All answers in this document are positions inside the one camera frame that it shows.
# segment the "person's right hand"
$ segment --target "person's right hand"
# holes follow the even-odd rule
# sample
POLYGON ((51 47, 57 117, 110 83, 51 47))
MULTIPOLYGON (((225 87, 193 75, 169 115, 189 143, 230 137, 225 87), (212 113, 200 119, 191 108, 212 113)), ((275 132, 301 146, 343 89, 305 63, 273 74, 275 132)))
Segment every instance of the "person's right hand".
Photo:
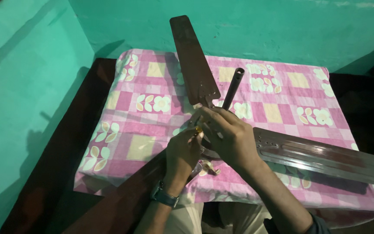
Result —
POLYGON ((252 126, 218 107, 201 107, 198 112, 203 116, 199 125, 221 159, 234 170, 255 169, 262 160, 256 150, 252 126))

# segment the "hand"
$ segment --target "hand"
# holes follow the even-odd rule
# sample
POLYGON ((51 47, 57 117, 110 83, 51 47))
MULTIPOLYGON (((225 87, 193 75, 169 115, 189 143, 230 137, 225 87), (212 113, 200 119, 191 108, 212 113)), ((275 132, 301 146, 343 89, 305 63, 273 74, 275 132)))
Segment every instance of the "hand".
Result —
POLYGON ((234 114, 214 107, 198 110, 203 116, 199 122, 216 153, 234 170, 252 170, 262 162, 256 150, 252 126, 234 114))
POLYGON ((177 197, 184 188, 188 176, 200 158, 200 143, 203 134, 197 134, 195 128, 187 128, 169 141, 167 154, 167 173, 163 180, 163 189, 177 197))

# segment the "wristwatch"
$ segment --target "wristwatch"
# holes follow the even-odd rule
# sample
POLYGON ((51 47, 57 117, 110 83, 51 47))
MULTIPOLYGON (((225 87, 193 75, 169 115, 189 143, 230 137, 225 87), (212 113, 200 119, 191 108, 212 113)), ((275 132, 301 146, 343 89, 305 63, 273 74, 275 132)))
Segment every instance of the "wristwatch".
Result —
POLYGON ((164 192, 163 191, 163 181, 160 180, 157 183, 157 186, 155 187, 155 189, 153 189, 153 191, 151 192, 151 199, 156 200, 158 202, 163 203, 164 205, 168 205, 168 206, 171 206, 172 208, 174 208, 178 203, 179 197, 173 197, 173 196, 167 194, 166 192, 164 192))

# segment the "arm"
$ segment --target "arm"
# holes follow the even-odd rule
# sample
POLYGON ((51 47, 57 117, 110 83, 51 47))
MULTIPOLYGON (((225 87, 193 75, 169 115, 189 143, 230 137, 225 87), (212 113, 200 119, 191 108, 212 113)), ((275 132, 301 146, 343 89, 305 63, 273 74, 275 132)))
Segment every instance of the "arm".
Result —
MULTIPOLYGON (((196 166, 200 157, 200 142, 203 135, 197 135, 195 128, 186 129, 171 138, 166 148, 167 172, 163 179, 163 190, 178 197, 185 186, 188 176, 196 166)), ((172 207, 152 201, 135 234, 163 233, 165 222, 172 207)))
POLYGON ((278 230, 305 233, 313 218, 258 156, 252 126, 221 108, 202 107, 199 112, 200 125, 215 151, 259 194, 278 230))

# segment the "pink bedsheet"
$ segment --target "pink bedsheet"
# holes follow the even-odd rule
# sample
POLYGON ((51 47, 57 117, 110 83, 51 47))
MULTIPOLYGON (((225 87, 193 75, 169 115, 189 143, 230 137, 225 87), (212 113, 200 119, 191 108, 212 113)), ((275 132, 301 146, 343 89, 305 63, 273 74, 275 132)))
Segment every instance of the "pink bedsheet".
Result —
MULTIPOLYGON (((246 73, 231 111, 254 127, 357 150, 324 67, 206 56, 222 98, 237 67, 246 73)), ((177 54, 133 49, 116 64, 116 77, 80 167, 75 191, 106 195, 183 130, 197 107, 189 104, 177 54)), ((180 203, 210 201, 262 204, 222 161, 221 174, 202 171, 180 203)), ((374 219, 374 185, 268 163, 310 211, 332 228, 374 219)))

